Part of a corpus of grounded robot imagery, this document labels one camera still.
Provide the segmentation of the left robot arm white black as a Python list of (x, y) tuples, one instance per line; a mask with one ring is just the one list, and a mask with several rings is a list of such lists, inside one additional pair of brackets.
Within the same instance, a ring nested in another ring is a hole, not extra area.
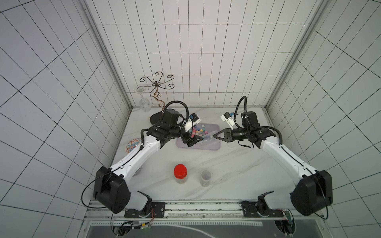
[(200, 122), (197, 114), (189, 113), (184, 102), (171, 101), (161, 113), (157, 123), (140, 132), (141, 142), (127, 156), (111, 167), (101, 167), (95, 179), (90, 182), (94, 186), (93, 197), (114, 214), (124, 209), (134, 209), (148, 213), (151, 198), (142, 193), (130, 191), (128, 183), (150, 156), (159, 151), (173, 139), (181, 138), (183, 143), (192, 147), (203, 140), (193, 135), (193, 127)]

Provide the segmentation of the small clear jar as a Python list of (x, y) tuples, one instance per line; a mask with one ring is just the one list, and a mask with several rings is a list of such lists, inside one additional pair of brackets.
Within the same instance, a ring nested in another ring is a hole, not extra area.
[(211, 181), (212, 173), (210, 171), (204, 170), (200, 175), (200, 185), (203, 187), (208, 187)]

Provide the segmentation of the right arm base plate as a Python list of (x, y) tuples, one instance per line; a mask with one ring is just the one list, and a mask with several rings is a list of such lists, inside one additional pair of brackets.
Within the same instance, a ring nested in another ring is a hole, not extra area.
[(284, 214), (280, 210), (271, 210), (260, 201), (242, 201), (240, 206), (245, 218), (283, 218)]

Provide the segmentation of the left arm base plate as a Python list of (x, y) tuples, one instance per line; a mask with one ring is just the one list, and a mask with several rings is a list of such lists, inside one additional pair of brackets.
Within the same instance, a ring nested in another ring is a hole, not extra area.
[(149, 202), (141, 211), (126, 209), (125, 218), (163, 218), (165, 212), (165, 202)]

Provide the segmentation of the clear jar with colourful candies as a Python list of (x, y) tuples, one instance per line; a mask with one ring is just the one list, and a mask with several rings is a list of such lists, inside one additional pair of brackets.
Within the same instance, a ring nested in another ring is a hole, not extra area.
[(195, 135), (192, 139), (192, 147), (205, 148), (207, 143), (207, 139), (202, 136)]

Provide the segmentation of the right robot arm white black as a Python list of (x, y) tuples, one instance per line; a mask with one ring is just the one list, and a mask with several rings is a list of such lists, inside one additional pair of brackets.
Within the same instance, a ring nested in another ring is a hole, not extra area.
[(248, 140), (252, 147), (270, 155), (294, 183), (293, 188), (261, 194), (255, 204), (259, 216), (268, 217), (275, 210), (296, 210), (303, 216), (310, 216), (328, 209), (333, 203), (331, 175), (325, 170), (315, 169), (288, 149), (283, 144), (283, 137), (278, 129), (261, 126), (256, 113), (248, 111), (246, 96), (238, 103), (244, 105), (244, 111), (240, 114), (242, 124), (237, 123), (237, 111), (233, 114), (227, 112), (221, 119), (229, 127), (215, 134), (214, 138), (227, 143)]

